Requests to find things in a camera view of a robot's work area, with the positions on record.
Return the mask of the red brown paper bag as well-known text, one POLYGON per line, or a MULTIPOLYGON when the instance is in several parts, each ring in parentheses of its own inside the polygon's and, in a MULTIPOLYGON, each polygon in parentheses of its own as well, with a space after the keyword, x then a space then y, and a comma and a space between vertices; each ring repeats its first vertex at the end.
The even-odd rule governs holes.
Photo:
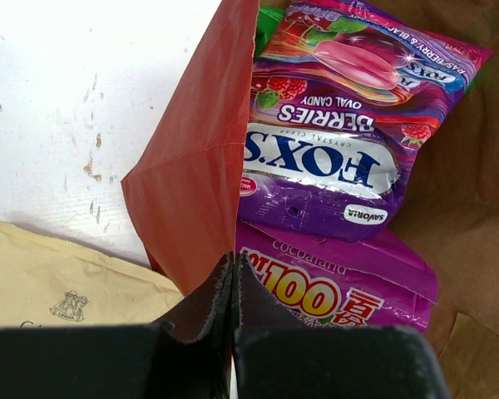
MULTIPOLYGON (((499 1, 362 1, 491 51, 419 149, 391 230, 434 269, 428 329, 455 398, 499 398, 499 1)), ((259 3, 223 1, 135 167, 126 207, 152 268, 190 293, 235 246, 259 3)))

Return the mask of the purple Fox's candy bag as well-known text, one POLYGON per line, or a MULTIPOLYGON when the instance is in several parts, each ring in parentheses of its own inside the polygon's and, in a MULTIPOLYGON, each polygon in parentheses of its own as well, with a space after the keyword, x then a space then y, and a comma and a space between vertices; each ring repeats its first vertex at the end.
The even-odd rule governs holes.
POLYGON ((325 238, 377 235, 420 147, 491 56, 362 1, 292 1, 254 62, 238 216, 325 238))

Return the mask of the green Chuba cassava chips bag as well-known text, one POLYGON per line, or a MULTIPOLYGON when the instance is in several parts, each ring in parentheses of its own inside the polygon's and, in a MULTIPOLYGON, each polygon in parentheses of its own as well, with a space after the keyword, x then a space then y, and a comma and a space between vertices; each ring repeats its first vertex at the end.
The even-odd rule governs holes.
POLYGON ((254 60, 256 60, 269 43, 279 23, 283 20, 285 10, 278 7, 260 6, 254 36, 254 60))

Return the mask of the purple Cocoaland gummy bag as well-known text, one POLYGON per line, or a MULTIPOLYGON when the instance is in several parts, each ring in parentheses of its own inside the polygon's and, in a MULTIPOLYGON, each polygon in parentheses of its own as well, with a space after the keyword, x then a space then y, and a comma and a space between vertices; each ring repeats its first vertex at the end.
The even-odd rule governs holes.
POLYGON ((310 327, 404 325, 423 333, 438 300, 435 272, 387 230, 347 242, 240 221, 235 243, 262 285, 310 327))

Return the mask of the beige orange cassava chips bag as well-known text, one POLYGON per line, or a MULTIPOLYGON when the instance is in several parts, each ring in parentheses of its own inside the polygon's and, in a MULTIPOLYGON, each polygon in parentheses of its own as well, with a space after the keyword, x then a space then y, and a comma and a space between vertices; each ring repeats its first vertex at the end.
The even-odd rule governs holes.
POLYGON ((0 328, 150 323, 182 298, 148 268, 0 222, 0 328))

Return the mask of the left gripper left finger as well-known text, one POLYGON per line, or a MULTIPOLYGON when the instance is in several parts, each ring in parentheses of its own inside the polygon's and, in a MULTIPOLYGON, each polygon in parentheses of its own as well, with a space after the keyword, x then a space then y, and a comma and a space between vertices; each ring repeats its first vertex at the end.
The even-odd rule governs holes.
POLYGON ((235 256, 154 322, 0 328, 0 398, 227 398, 235 256))

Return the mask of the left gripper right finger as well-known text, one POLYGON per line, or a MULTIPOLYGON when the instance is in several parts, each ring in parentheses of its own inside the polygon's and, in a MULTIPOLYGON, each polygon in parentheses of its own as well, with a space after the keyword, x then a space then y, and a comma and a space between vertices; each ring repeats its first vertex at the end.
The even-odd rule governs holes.
POLYGON ((449 398, 442 369, 414 328, 311 328, 237 258, 233 355, 241 398, 449 398))

